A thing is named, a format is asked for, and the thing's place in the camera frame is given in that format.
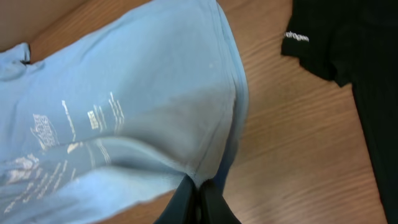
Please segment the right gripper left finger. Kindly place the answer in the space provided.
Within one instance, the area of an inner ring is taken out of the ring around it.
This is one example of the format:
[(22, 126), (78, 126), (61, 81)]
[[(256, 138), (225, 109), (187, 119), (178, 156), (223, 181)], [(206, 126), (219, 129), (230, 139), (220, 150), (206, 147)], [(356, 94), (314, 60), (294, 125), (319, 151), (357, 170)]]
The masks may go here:
[(155, 224), (194, 224), (196, 218), (196, 187), (185, 176)]

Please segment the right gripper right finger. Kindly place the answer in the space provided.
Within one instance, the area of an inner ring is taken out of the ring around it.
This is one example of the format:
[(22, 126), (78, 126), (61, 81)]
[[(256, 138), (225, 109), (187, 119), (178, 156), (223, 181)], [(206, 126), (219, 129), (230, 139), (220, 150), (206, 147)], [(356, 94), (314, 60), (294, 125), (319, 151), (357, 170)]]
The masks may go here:
[(212, 180), (199, 189), (202, 224), (241, 224)]

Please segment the light blue printed t-shirt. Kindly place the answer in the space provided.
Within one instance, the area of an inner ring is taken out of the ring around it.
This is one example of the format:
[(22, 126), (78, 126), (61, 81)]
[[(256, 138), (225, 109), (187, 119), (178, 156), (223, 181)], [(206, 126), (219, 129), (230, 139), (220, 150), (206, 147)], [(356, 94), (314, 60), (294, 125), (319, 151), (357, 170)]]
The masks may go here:
[(214, 0), (151, 1), (47, 58), (1, 53), (1, 222), (92, 223), (225, 177), (248, 110)]

